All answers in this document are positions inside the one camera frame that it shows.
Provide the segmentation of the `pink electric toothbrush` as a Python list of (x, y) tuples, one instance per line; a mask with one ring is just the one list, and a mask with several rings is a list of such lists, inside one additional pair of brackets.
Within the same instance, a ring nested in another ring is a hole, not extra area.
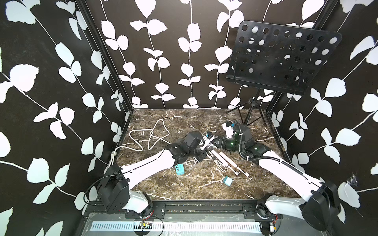
[(239, 168), (239, 166), (233, 161), (231, 160), (227, 155), (225, 155), (222, 151), (219, 152), (219, 155), (225, 160), (227, 161), (229, 164), (231, 164), (233, 167), (235, 167), (237, 170), (239, 170), (242, 174), (244, 174), (246, 177), (249, 177), (250, 175), (246, 172), (244, 172), (243, 170), (241, 170)]

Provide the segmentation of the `teal wall charger cube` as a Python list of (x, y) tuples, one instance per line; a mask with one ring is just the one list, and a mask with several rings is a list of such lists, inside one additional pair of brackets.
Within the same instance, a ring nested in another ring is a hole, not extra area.
[(230, 177), (228, 177), (228, 176), (225, 176), (225, 178), (222, 180), (222, 182), (223, 182), (226, 186), (230, 187), (230, 186), (232, 185), (232, 183), (233, 183), (233, 179), (230, 178)]

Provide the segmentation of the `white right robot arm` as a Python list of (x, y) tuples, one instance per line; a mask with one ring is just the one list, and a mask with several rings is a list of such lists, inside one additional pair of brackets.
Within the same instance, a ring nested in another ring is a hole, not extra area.
[(269, 196), (264, 205), (270, 213), (303, 219), (318, 231), (332, 231), (333, 221), (342, 211), (334, 183), (307, 175), (280, 158), (268, 146), (253, 139), (246, 140), (240, 134), (231, 139), (216, 138), (213, 144), (217, 148), (235, 151), (243, 159), (268, 170), (299, 195), (299, 198)]

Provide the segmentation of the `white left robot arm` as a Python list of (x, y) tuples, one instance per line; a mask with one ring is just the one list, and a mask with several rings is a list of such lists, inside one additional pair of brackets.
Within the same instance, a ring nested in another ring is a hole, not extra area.
[(142, 216), (149, 216), (153, 211), (151, 199), (132, 189), (150, 176), (183, 164), (189, 157), (198, 161), (207, 156), (207, 149), (190, 147), (185, 143), (166, 146), (157, 154), (125, 167), (112, 165), (100, 180), (97, 192), (106, 213), (114, 214), (121, 210), (133, 211)]

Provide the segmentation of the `teal power strip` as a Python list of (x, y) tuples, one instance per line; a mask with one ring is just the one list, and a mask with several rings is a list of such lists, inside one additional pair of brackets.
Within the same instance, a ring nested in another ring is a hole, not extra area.
[(185, 173), (185, 168), (183, 164), (175, 165), (175, 171), (178, 176), (181, 176)]

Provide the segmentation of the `black music stand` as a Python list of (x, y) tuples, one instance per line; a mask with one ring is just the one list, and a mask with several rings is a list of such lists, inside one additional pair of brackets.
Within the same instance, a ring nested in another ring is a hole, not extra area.
[(234, 47), (216, 57), (231, 83), (304, 95), (341, 39), (337, 32), (245, 20)]

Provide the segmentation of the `black front rail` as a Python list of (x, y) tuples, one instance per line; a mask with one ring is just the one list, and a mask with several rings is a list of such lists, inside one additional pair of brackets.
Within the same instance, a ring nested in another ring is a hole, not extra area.
[(282, 215), (303, 219), (318, 225), (325, 218), (323, 211), (328, 205), (315, 199), (285, 198), (266, 195), (261, 199), (247, 200), (129, 200), (106, 206), (100, 201), (91, 201), (84, 211), (87, 218), (91, 213), (120, 214), (126, 219), (156, 216), (164, 219), (168, 214), (241, 214), (246, 219), (273, 220)]

